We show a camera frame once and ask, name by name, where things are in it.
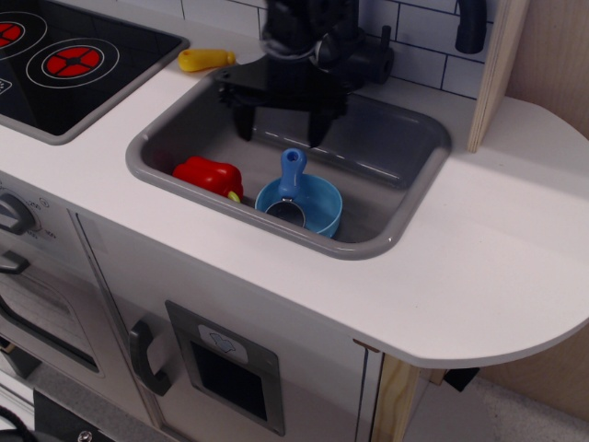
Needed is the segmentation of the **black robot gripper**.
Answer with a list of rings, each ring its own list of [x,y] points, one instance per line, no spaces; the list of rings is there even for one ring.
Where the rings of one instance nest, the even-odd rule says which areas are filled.
[[[220,100],[233,108],[237,134],[250,141],[256,109],[309,112],[307,141],[321,145],[332,123],[330,115],[347,110],[348,92],[336,76],[305,59],[286,62],[269,55],[223,68],[215,75]]]

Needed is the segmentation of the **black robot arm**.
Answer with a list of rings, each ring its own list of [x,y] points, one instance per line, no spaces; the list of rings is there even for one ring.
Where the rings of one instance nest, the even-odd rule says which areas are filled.
[[[332,122],[347,110],[349,91],[311,56],[345,18],[347,1],[269,1],[257,61],[224,68],[214,76],[219,99],[233,113],[238,135],[252,137],[260,107],[308,115],[307,141],[319,146]]]

